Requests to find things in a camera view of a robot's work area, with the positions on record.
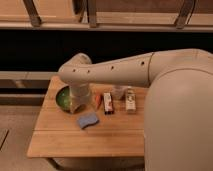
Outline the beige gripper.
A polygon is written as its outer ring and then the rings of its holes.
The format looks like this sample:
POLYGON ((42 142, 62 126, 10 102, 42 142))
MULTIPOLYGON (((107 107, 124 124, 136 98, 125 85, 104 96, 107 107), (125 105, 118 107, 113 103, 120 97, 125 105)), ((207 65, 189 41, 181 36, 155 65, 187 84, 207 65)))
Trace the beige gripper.
POLYGON ((88 84, 70 85, 70 112, 83 111, 91 101, 91 90, 88 84))

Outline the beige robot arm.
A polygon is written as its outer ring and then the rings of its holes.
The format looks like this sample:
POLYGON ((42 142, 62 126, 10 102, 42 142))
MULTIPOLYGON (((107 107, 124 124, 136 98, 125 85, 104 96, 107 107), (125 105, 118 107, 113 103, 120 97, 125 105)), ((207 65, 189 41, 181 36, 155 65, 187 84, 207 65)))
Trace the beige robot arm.
POLYGON ((82 84, 146 87, 145 171, 213 171, 212 53, 158 51, 98 64, 80 53, 58 75, 76 97, 82 84))

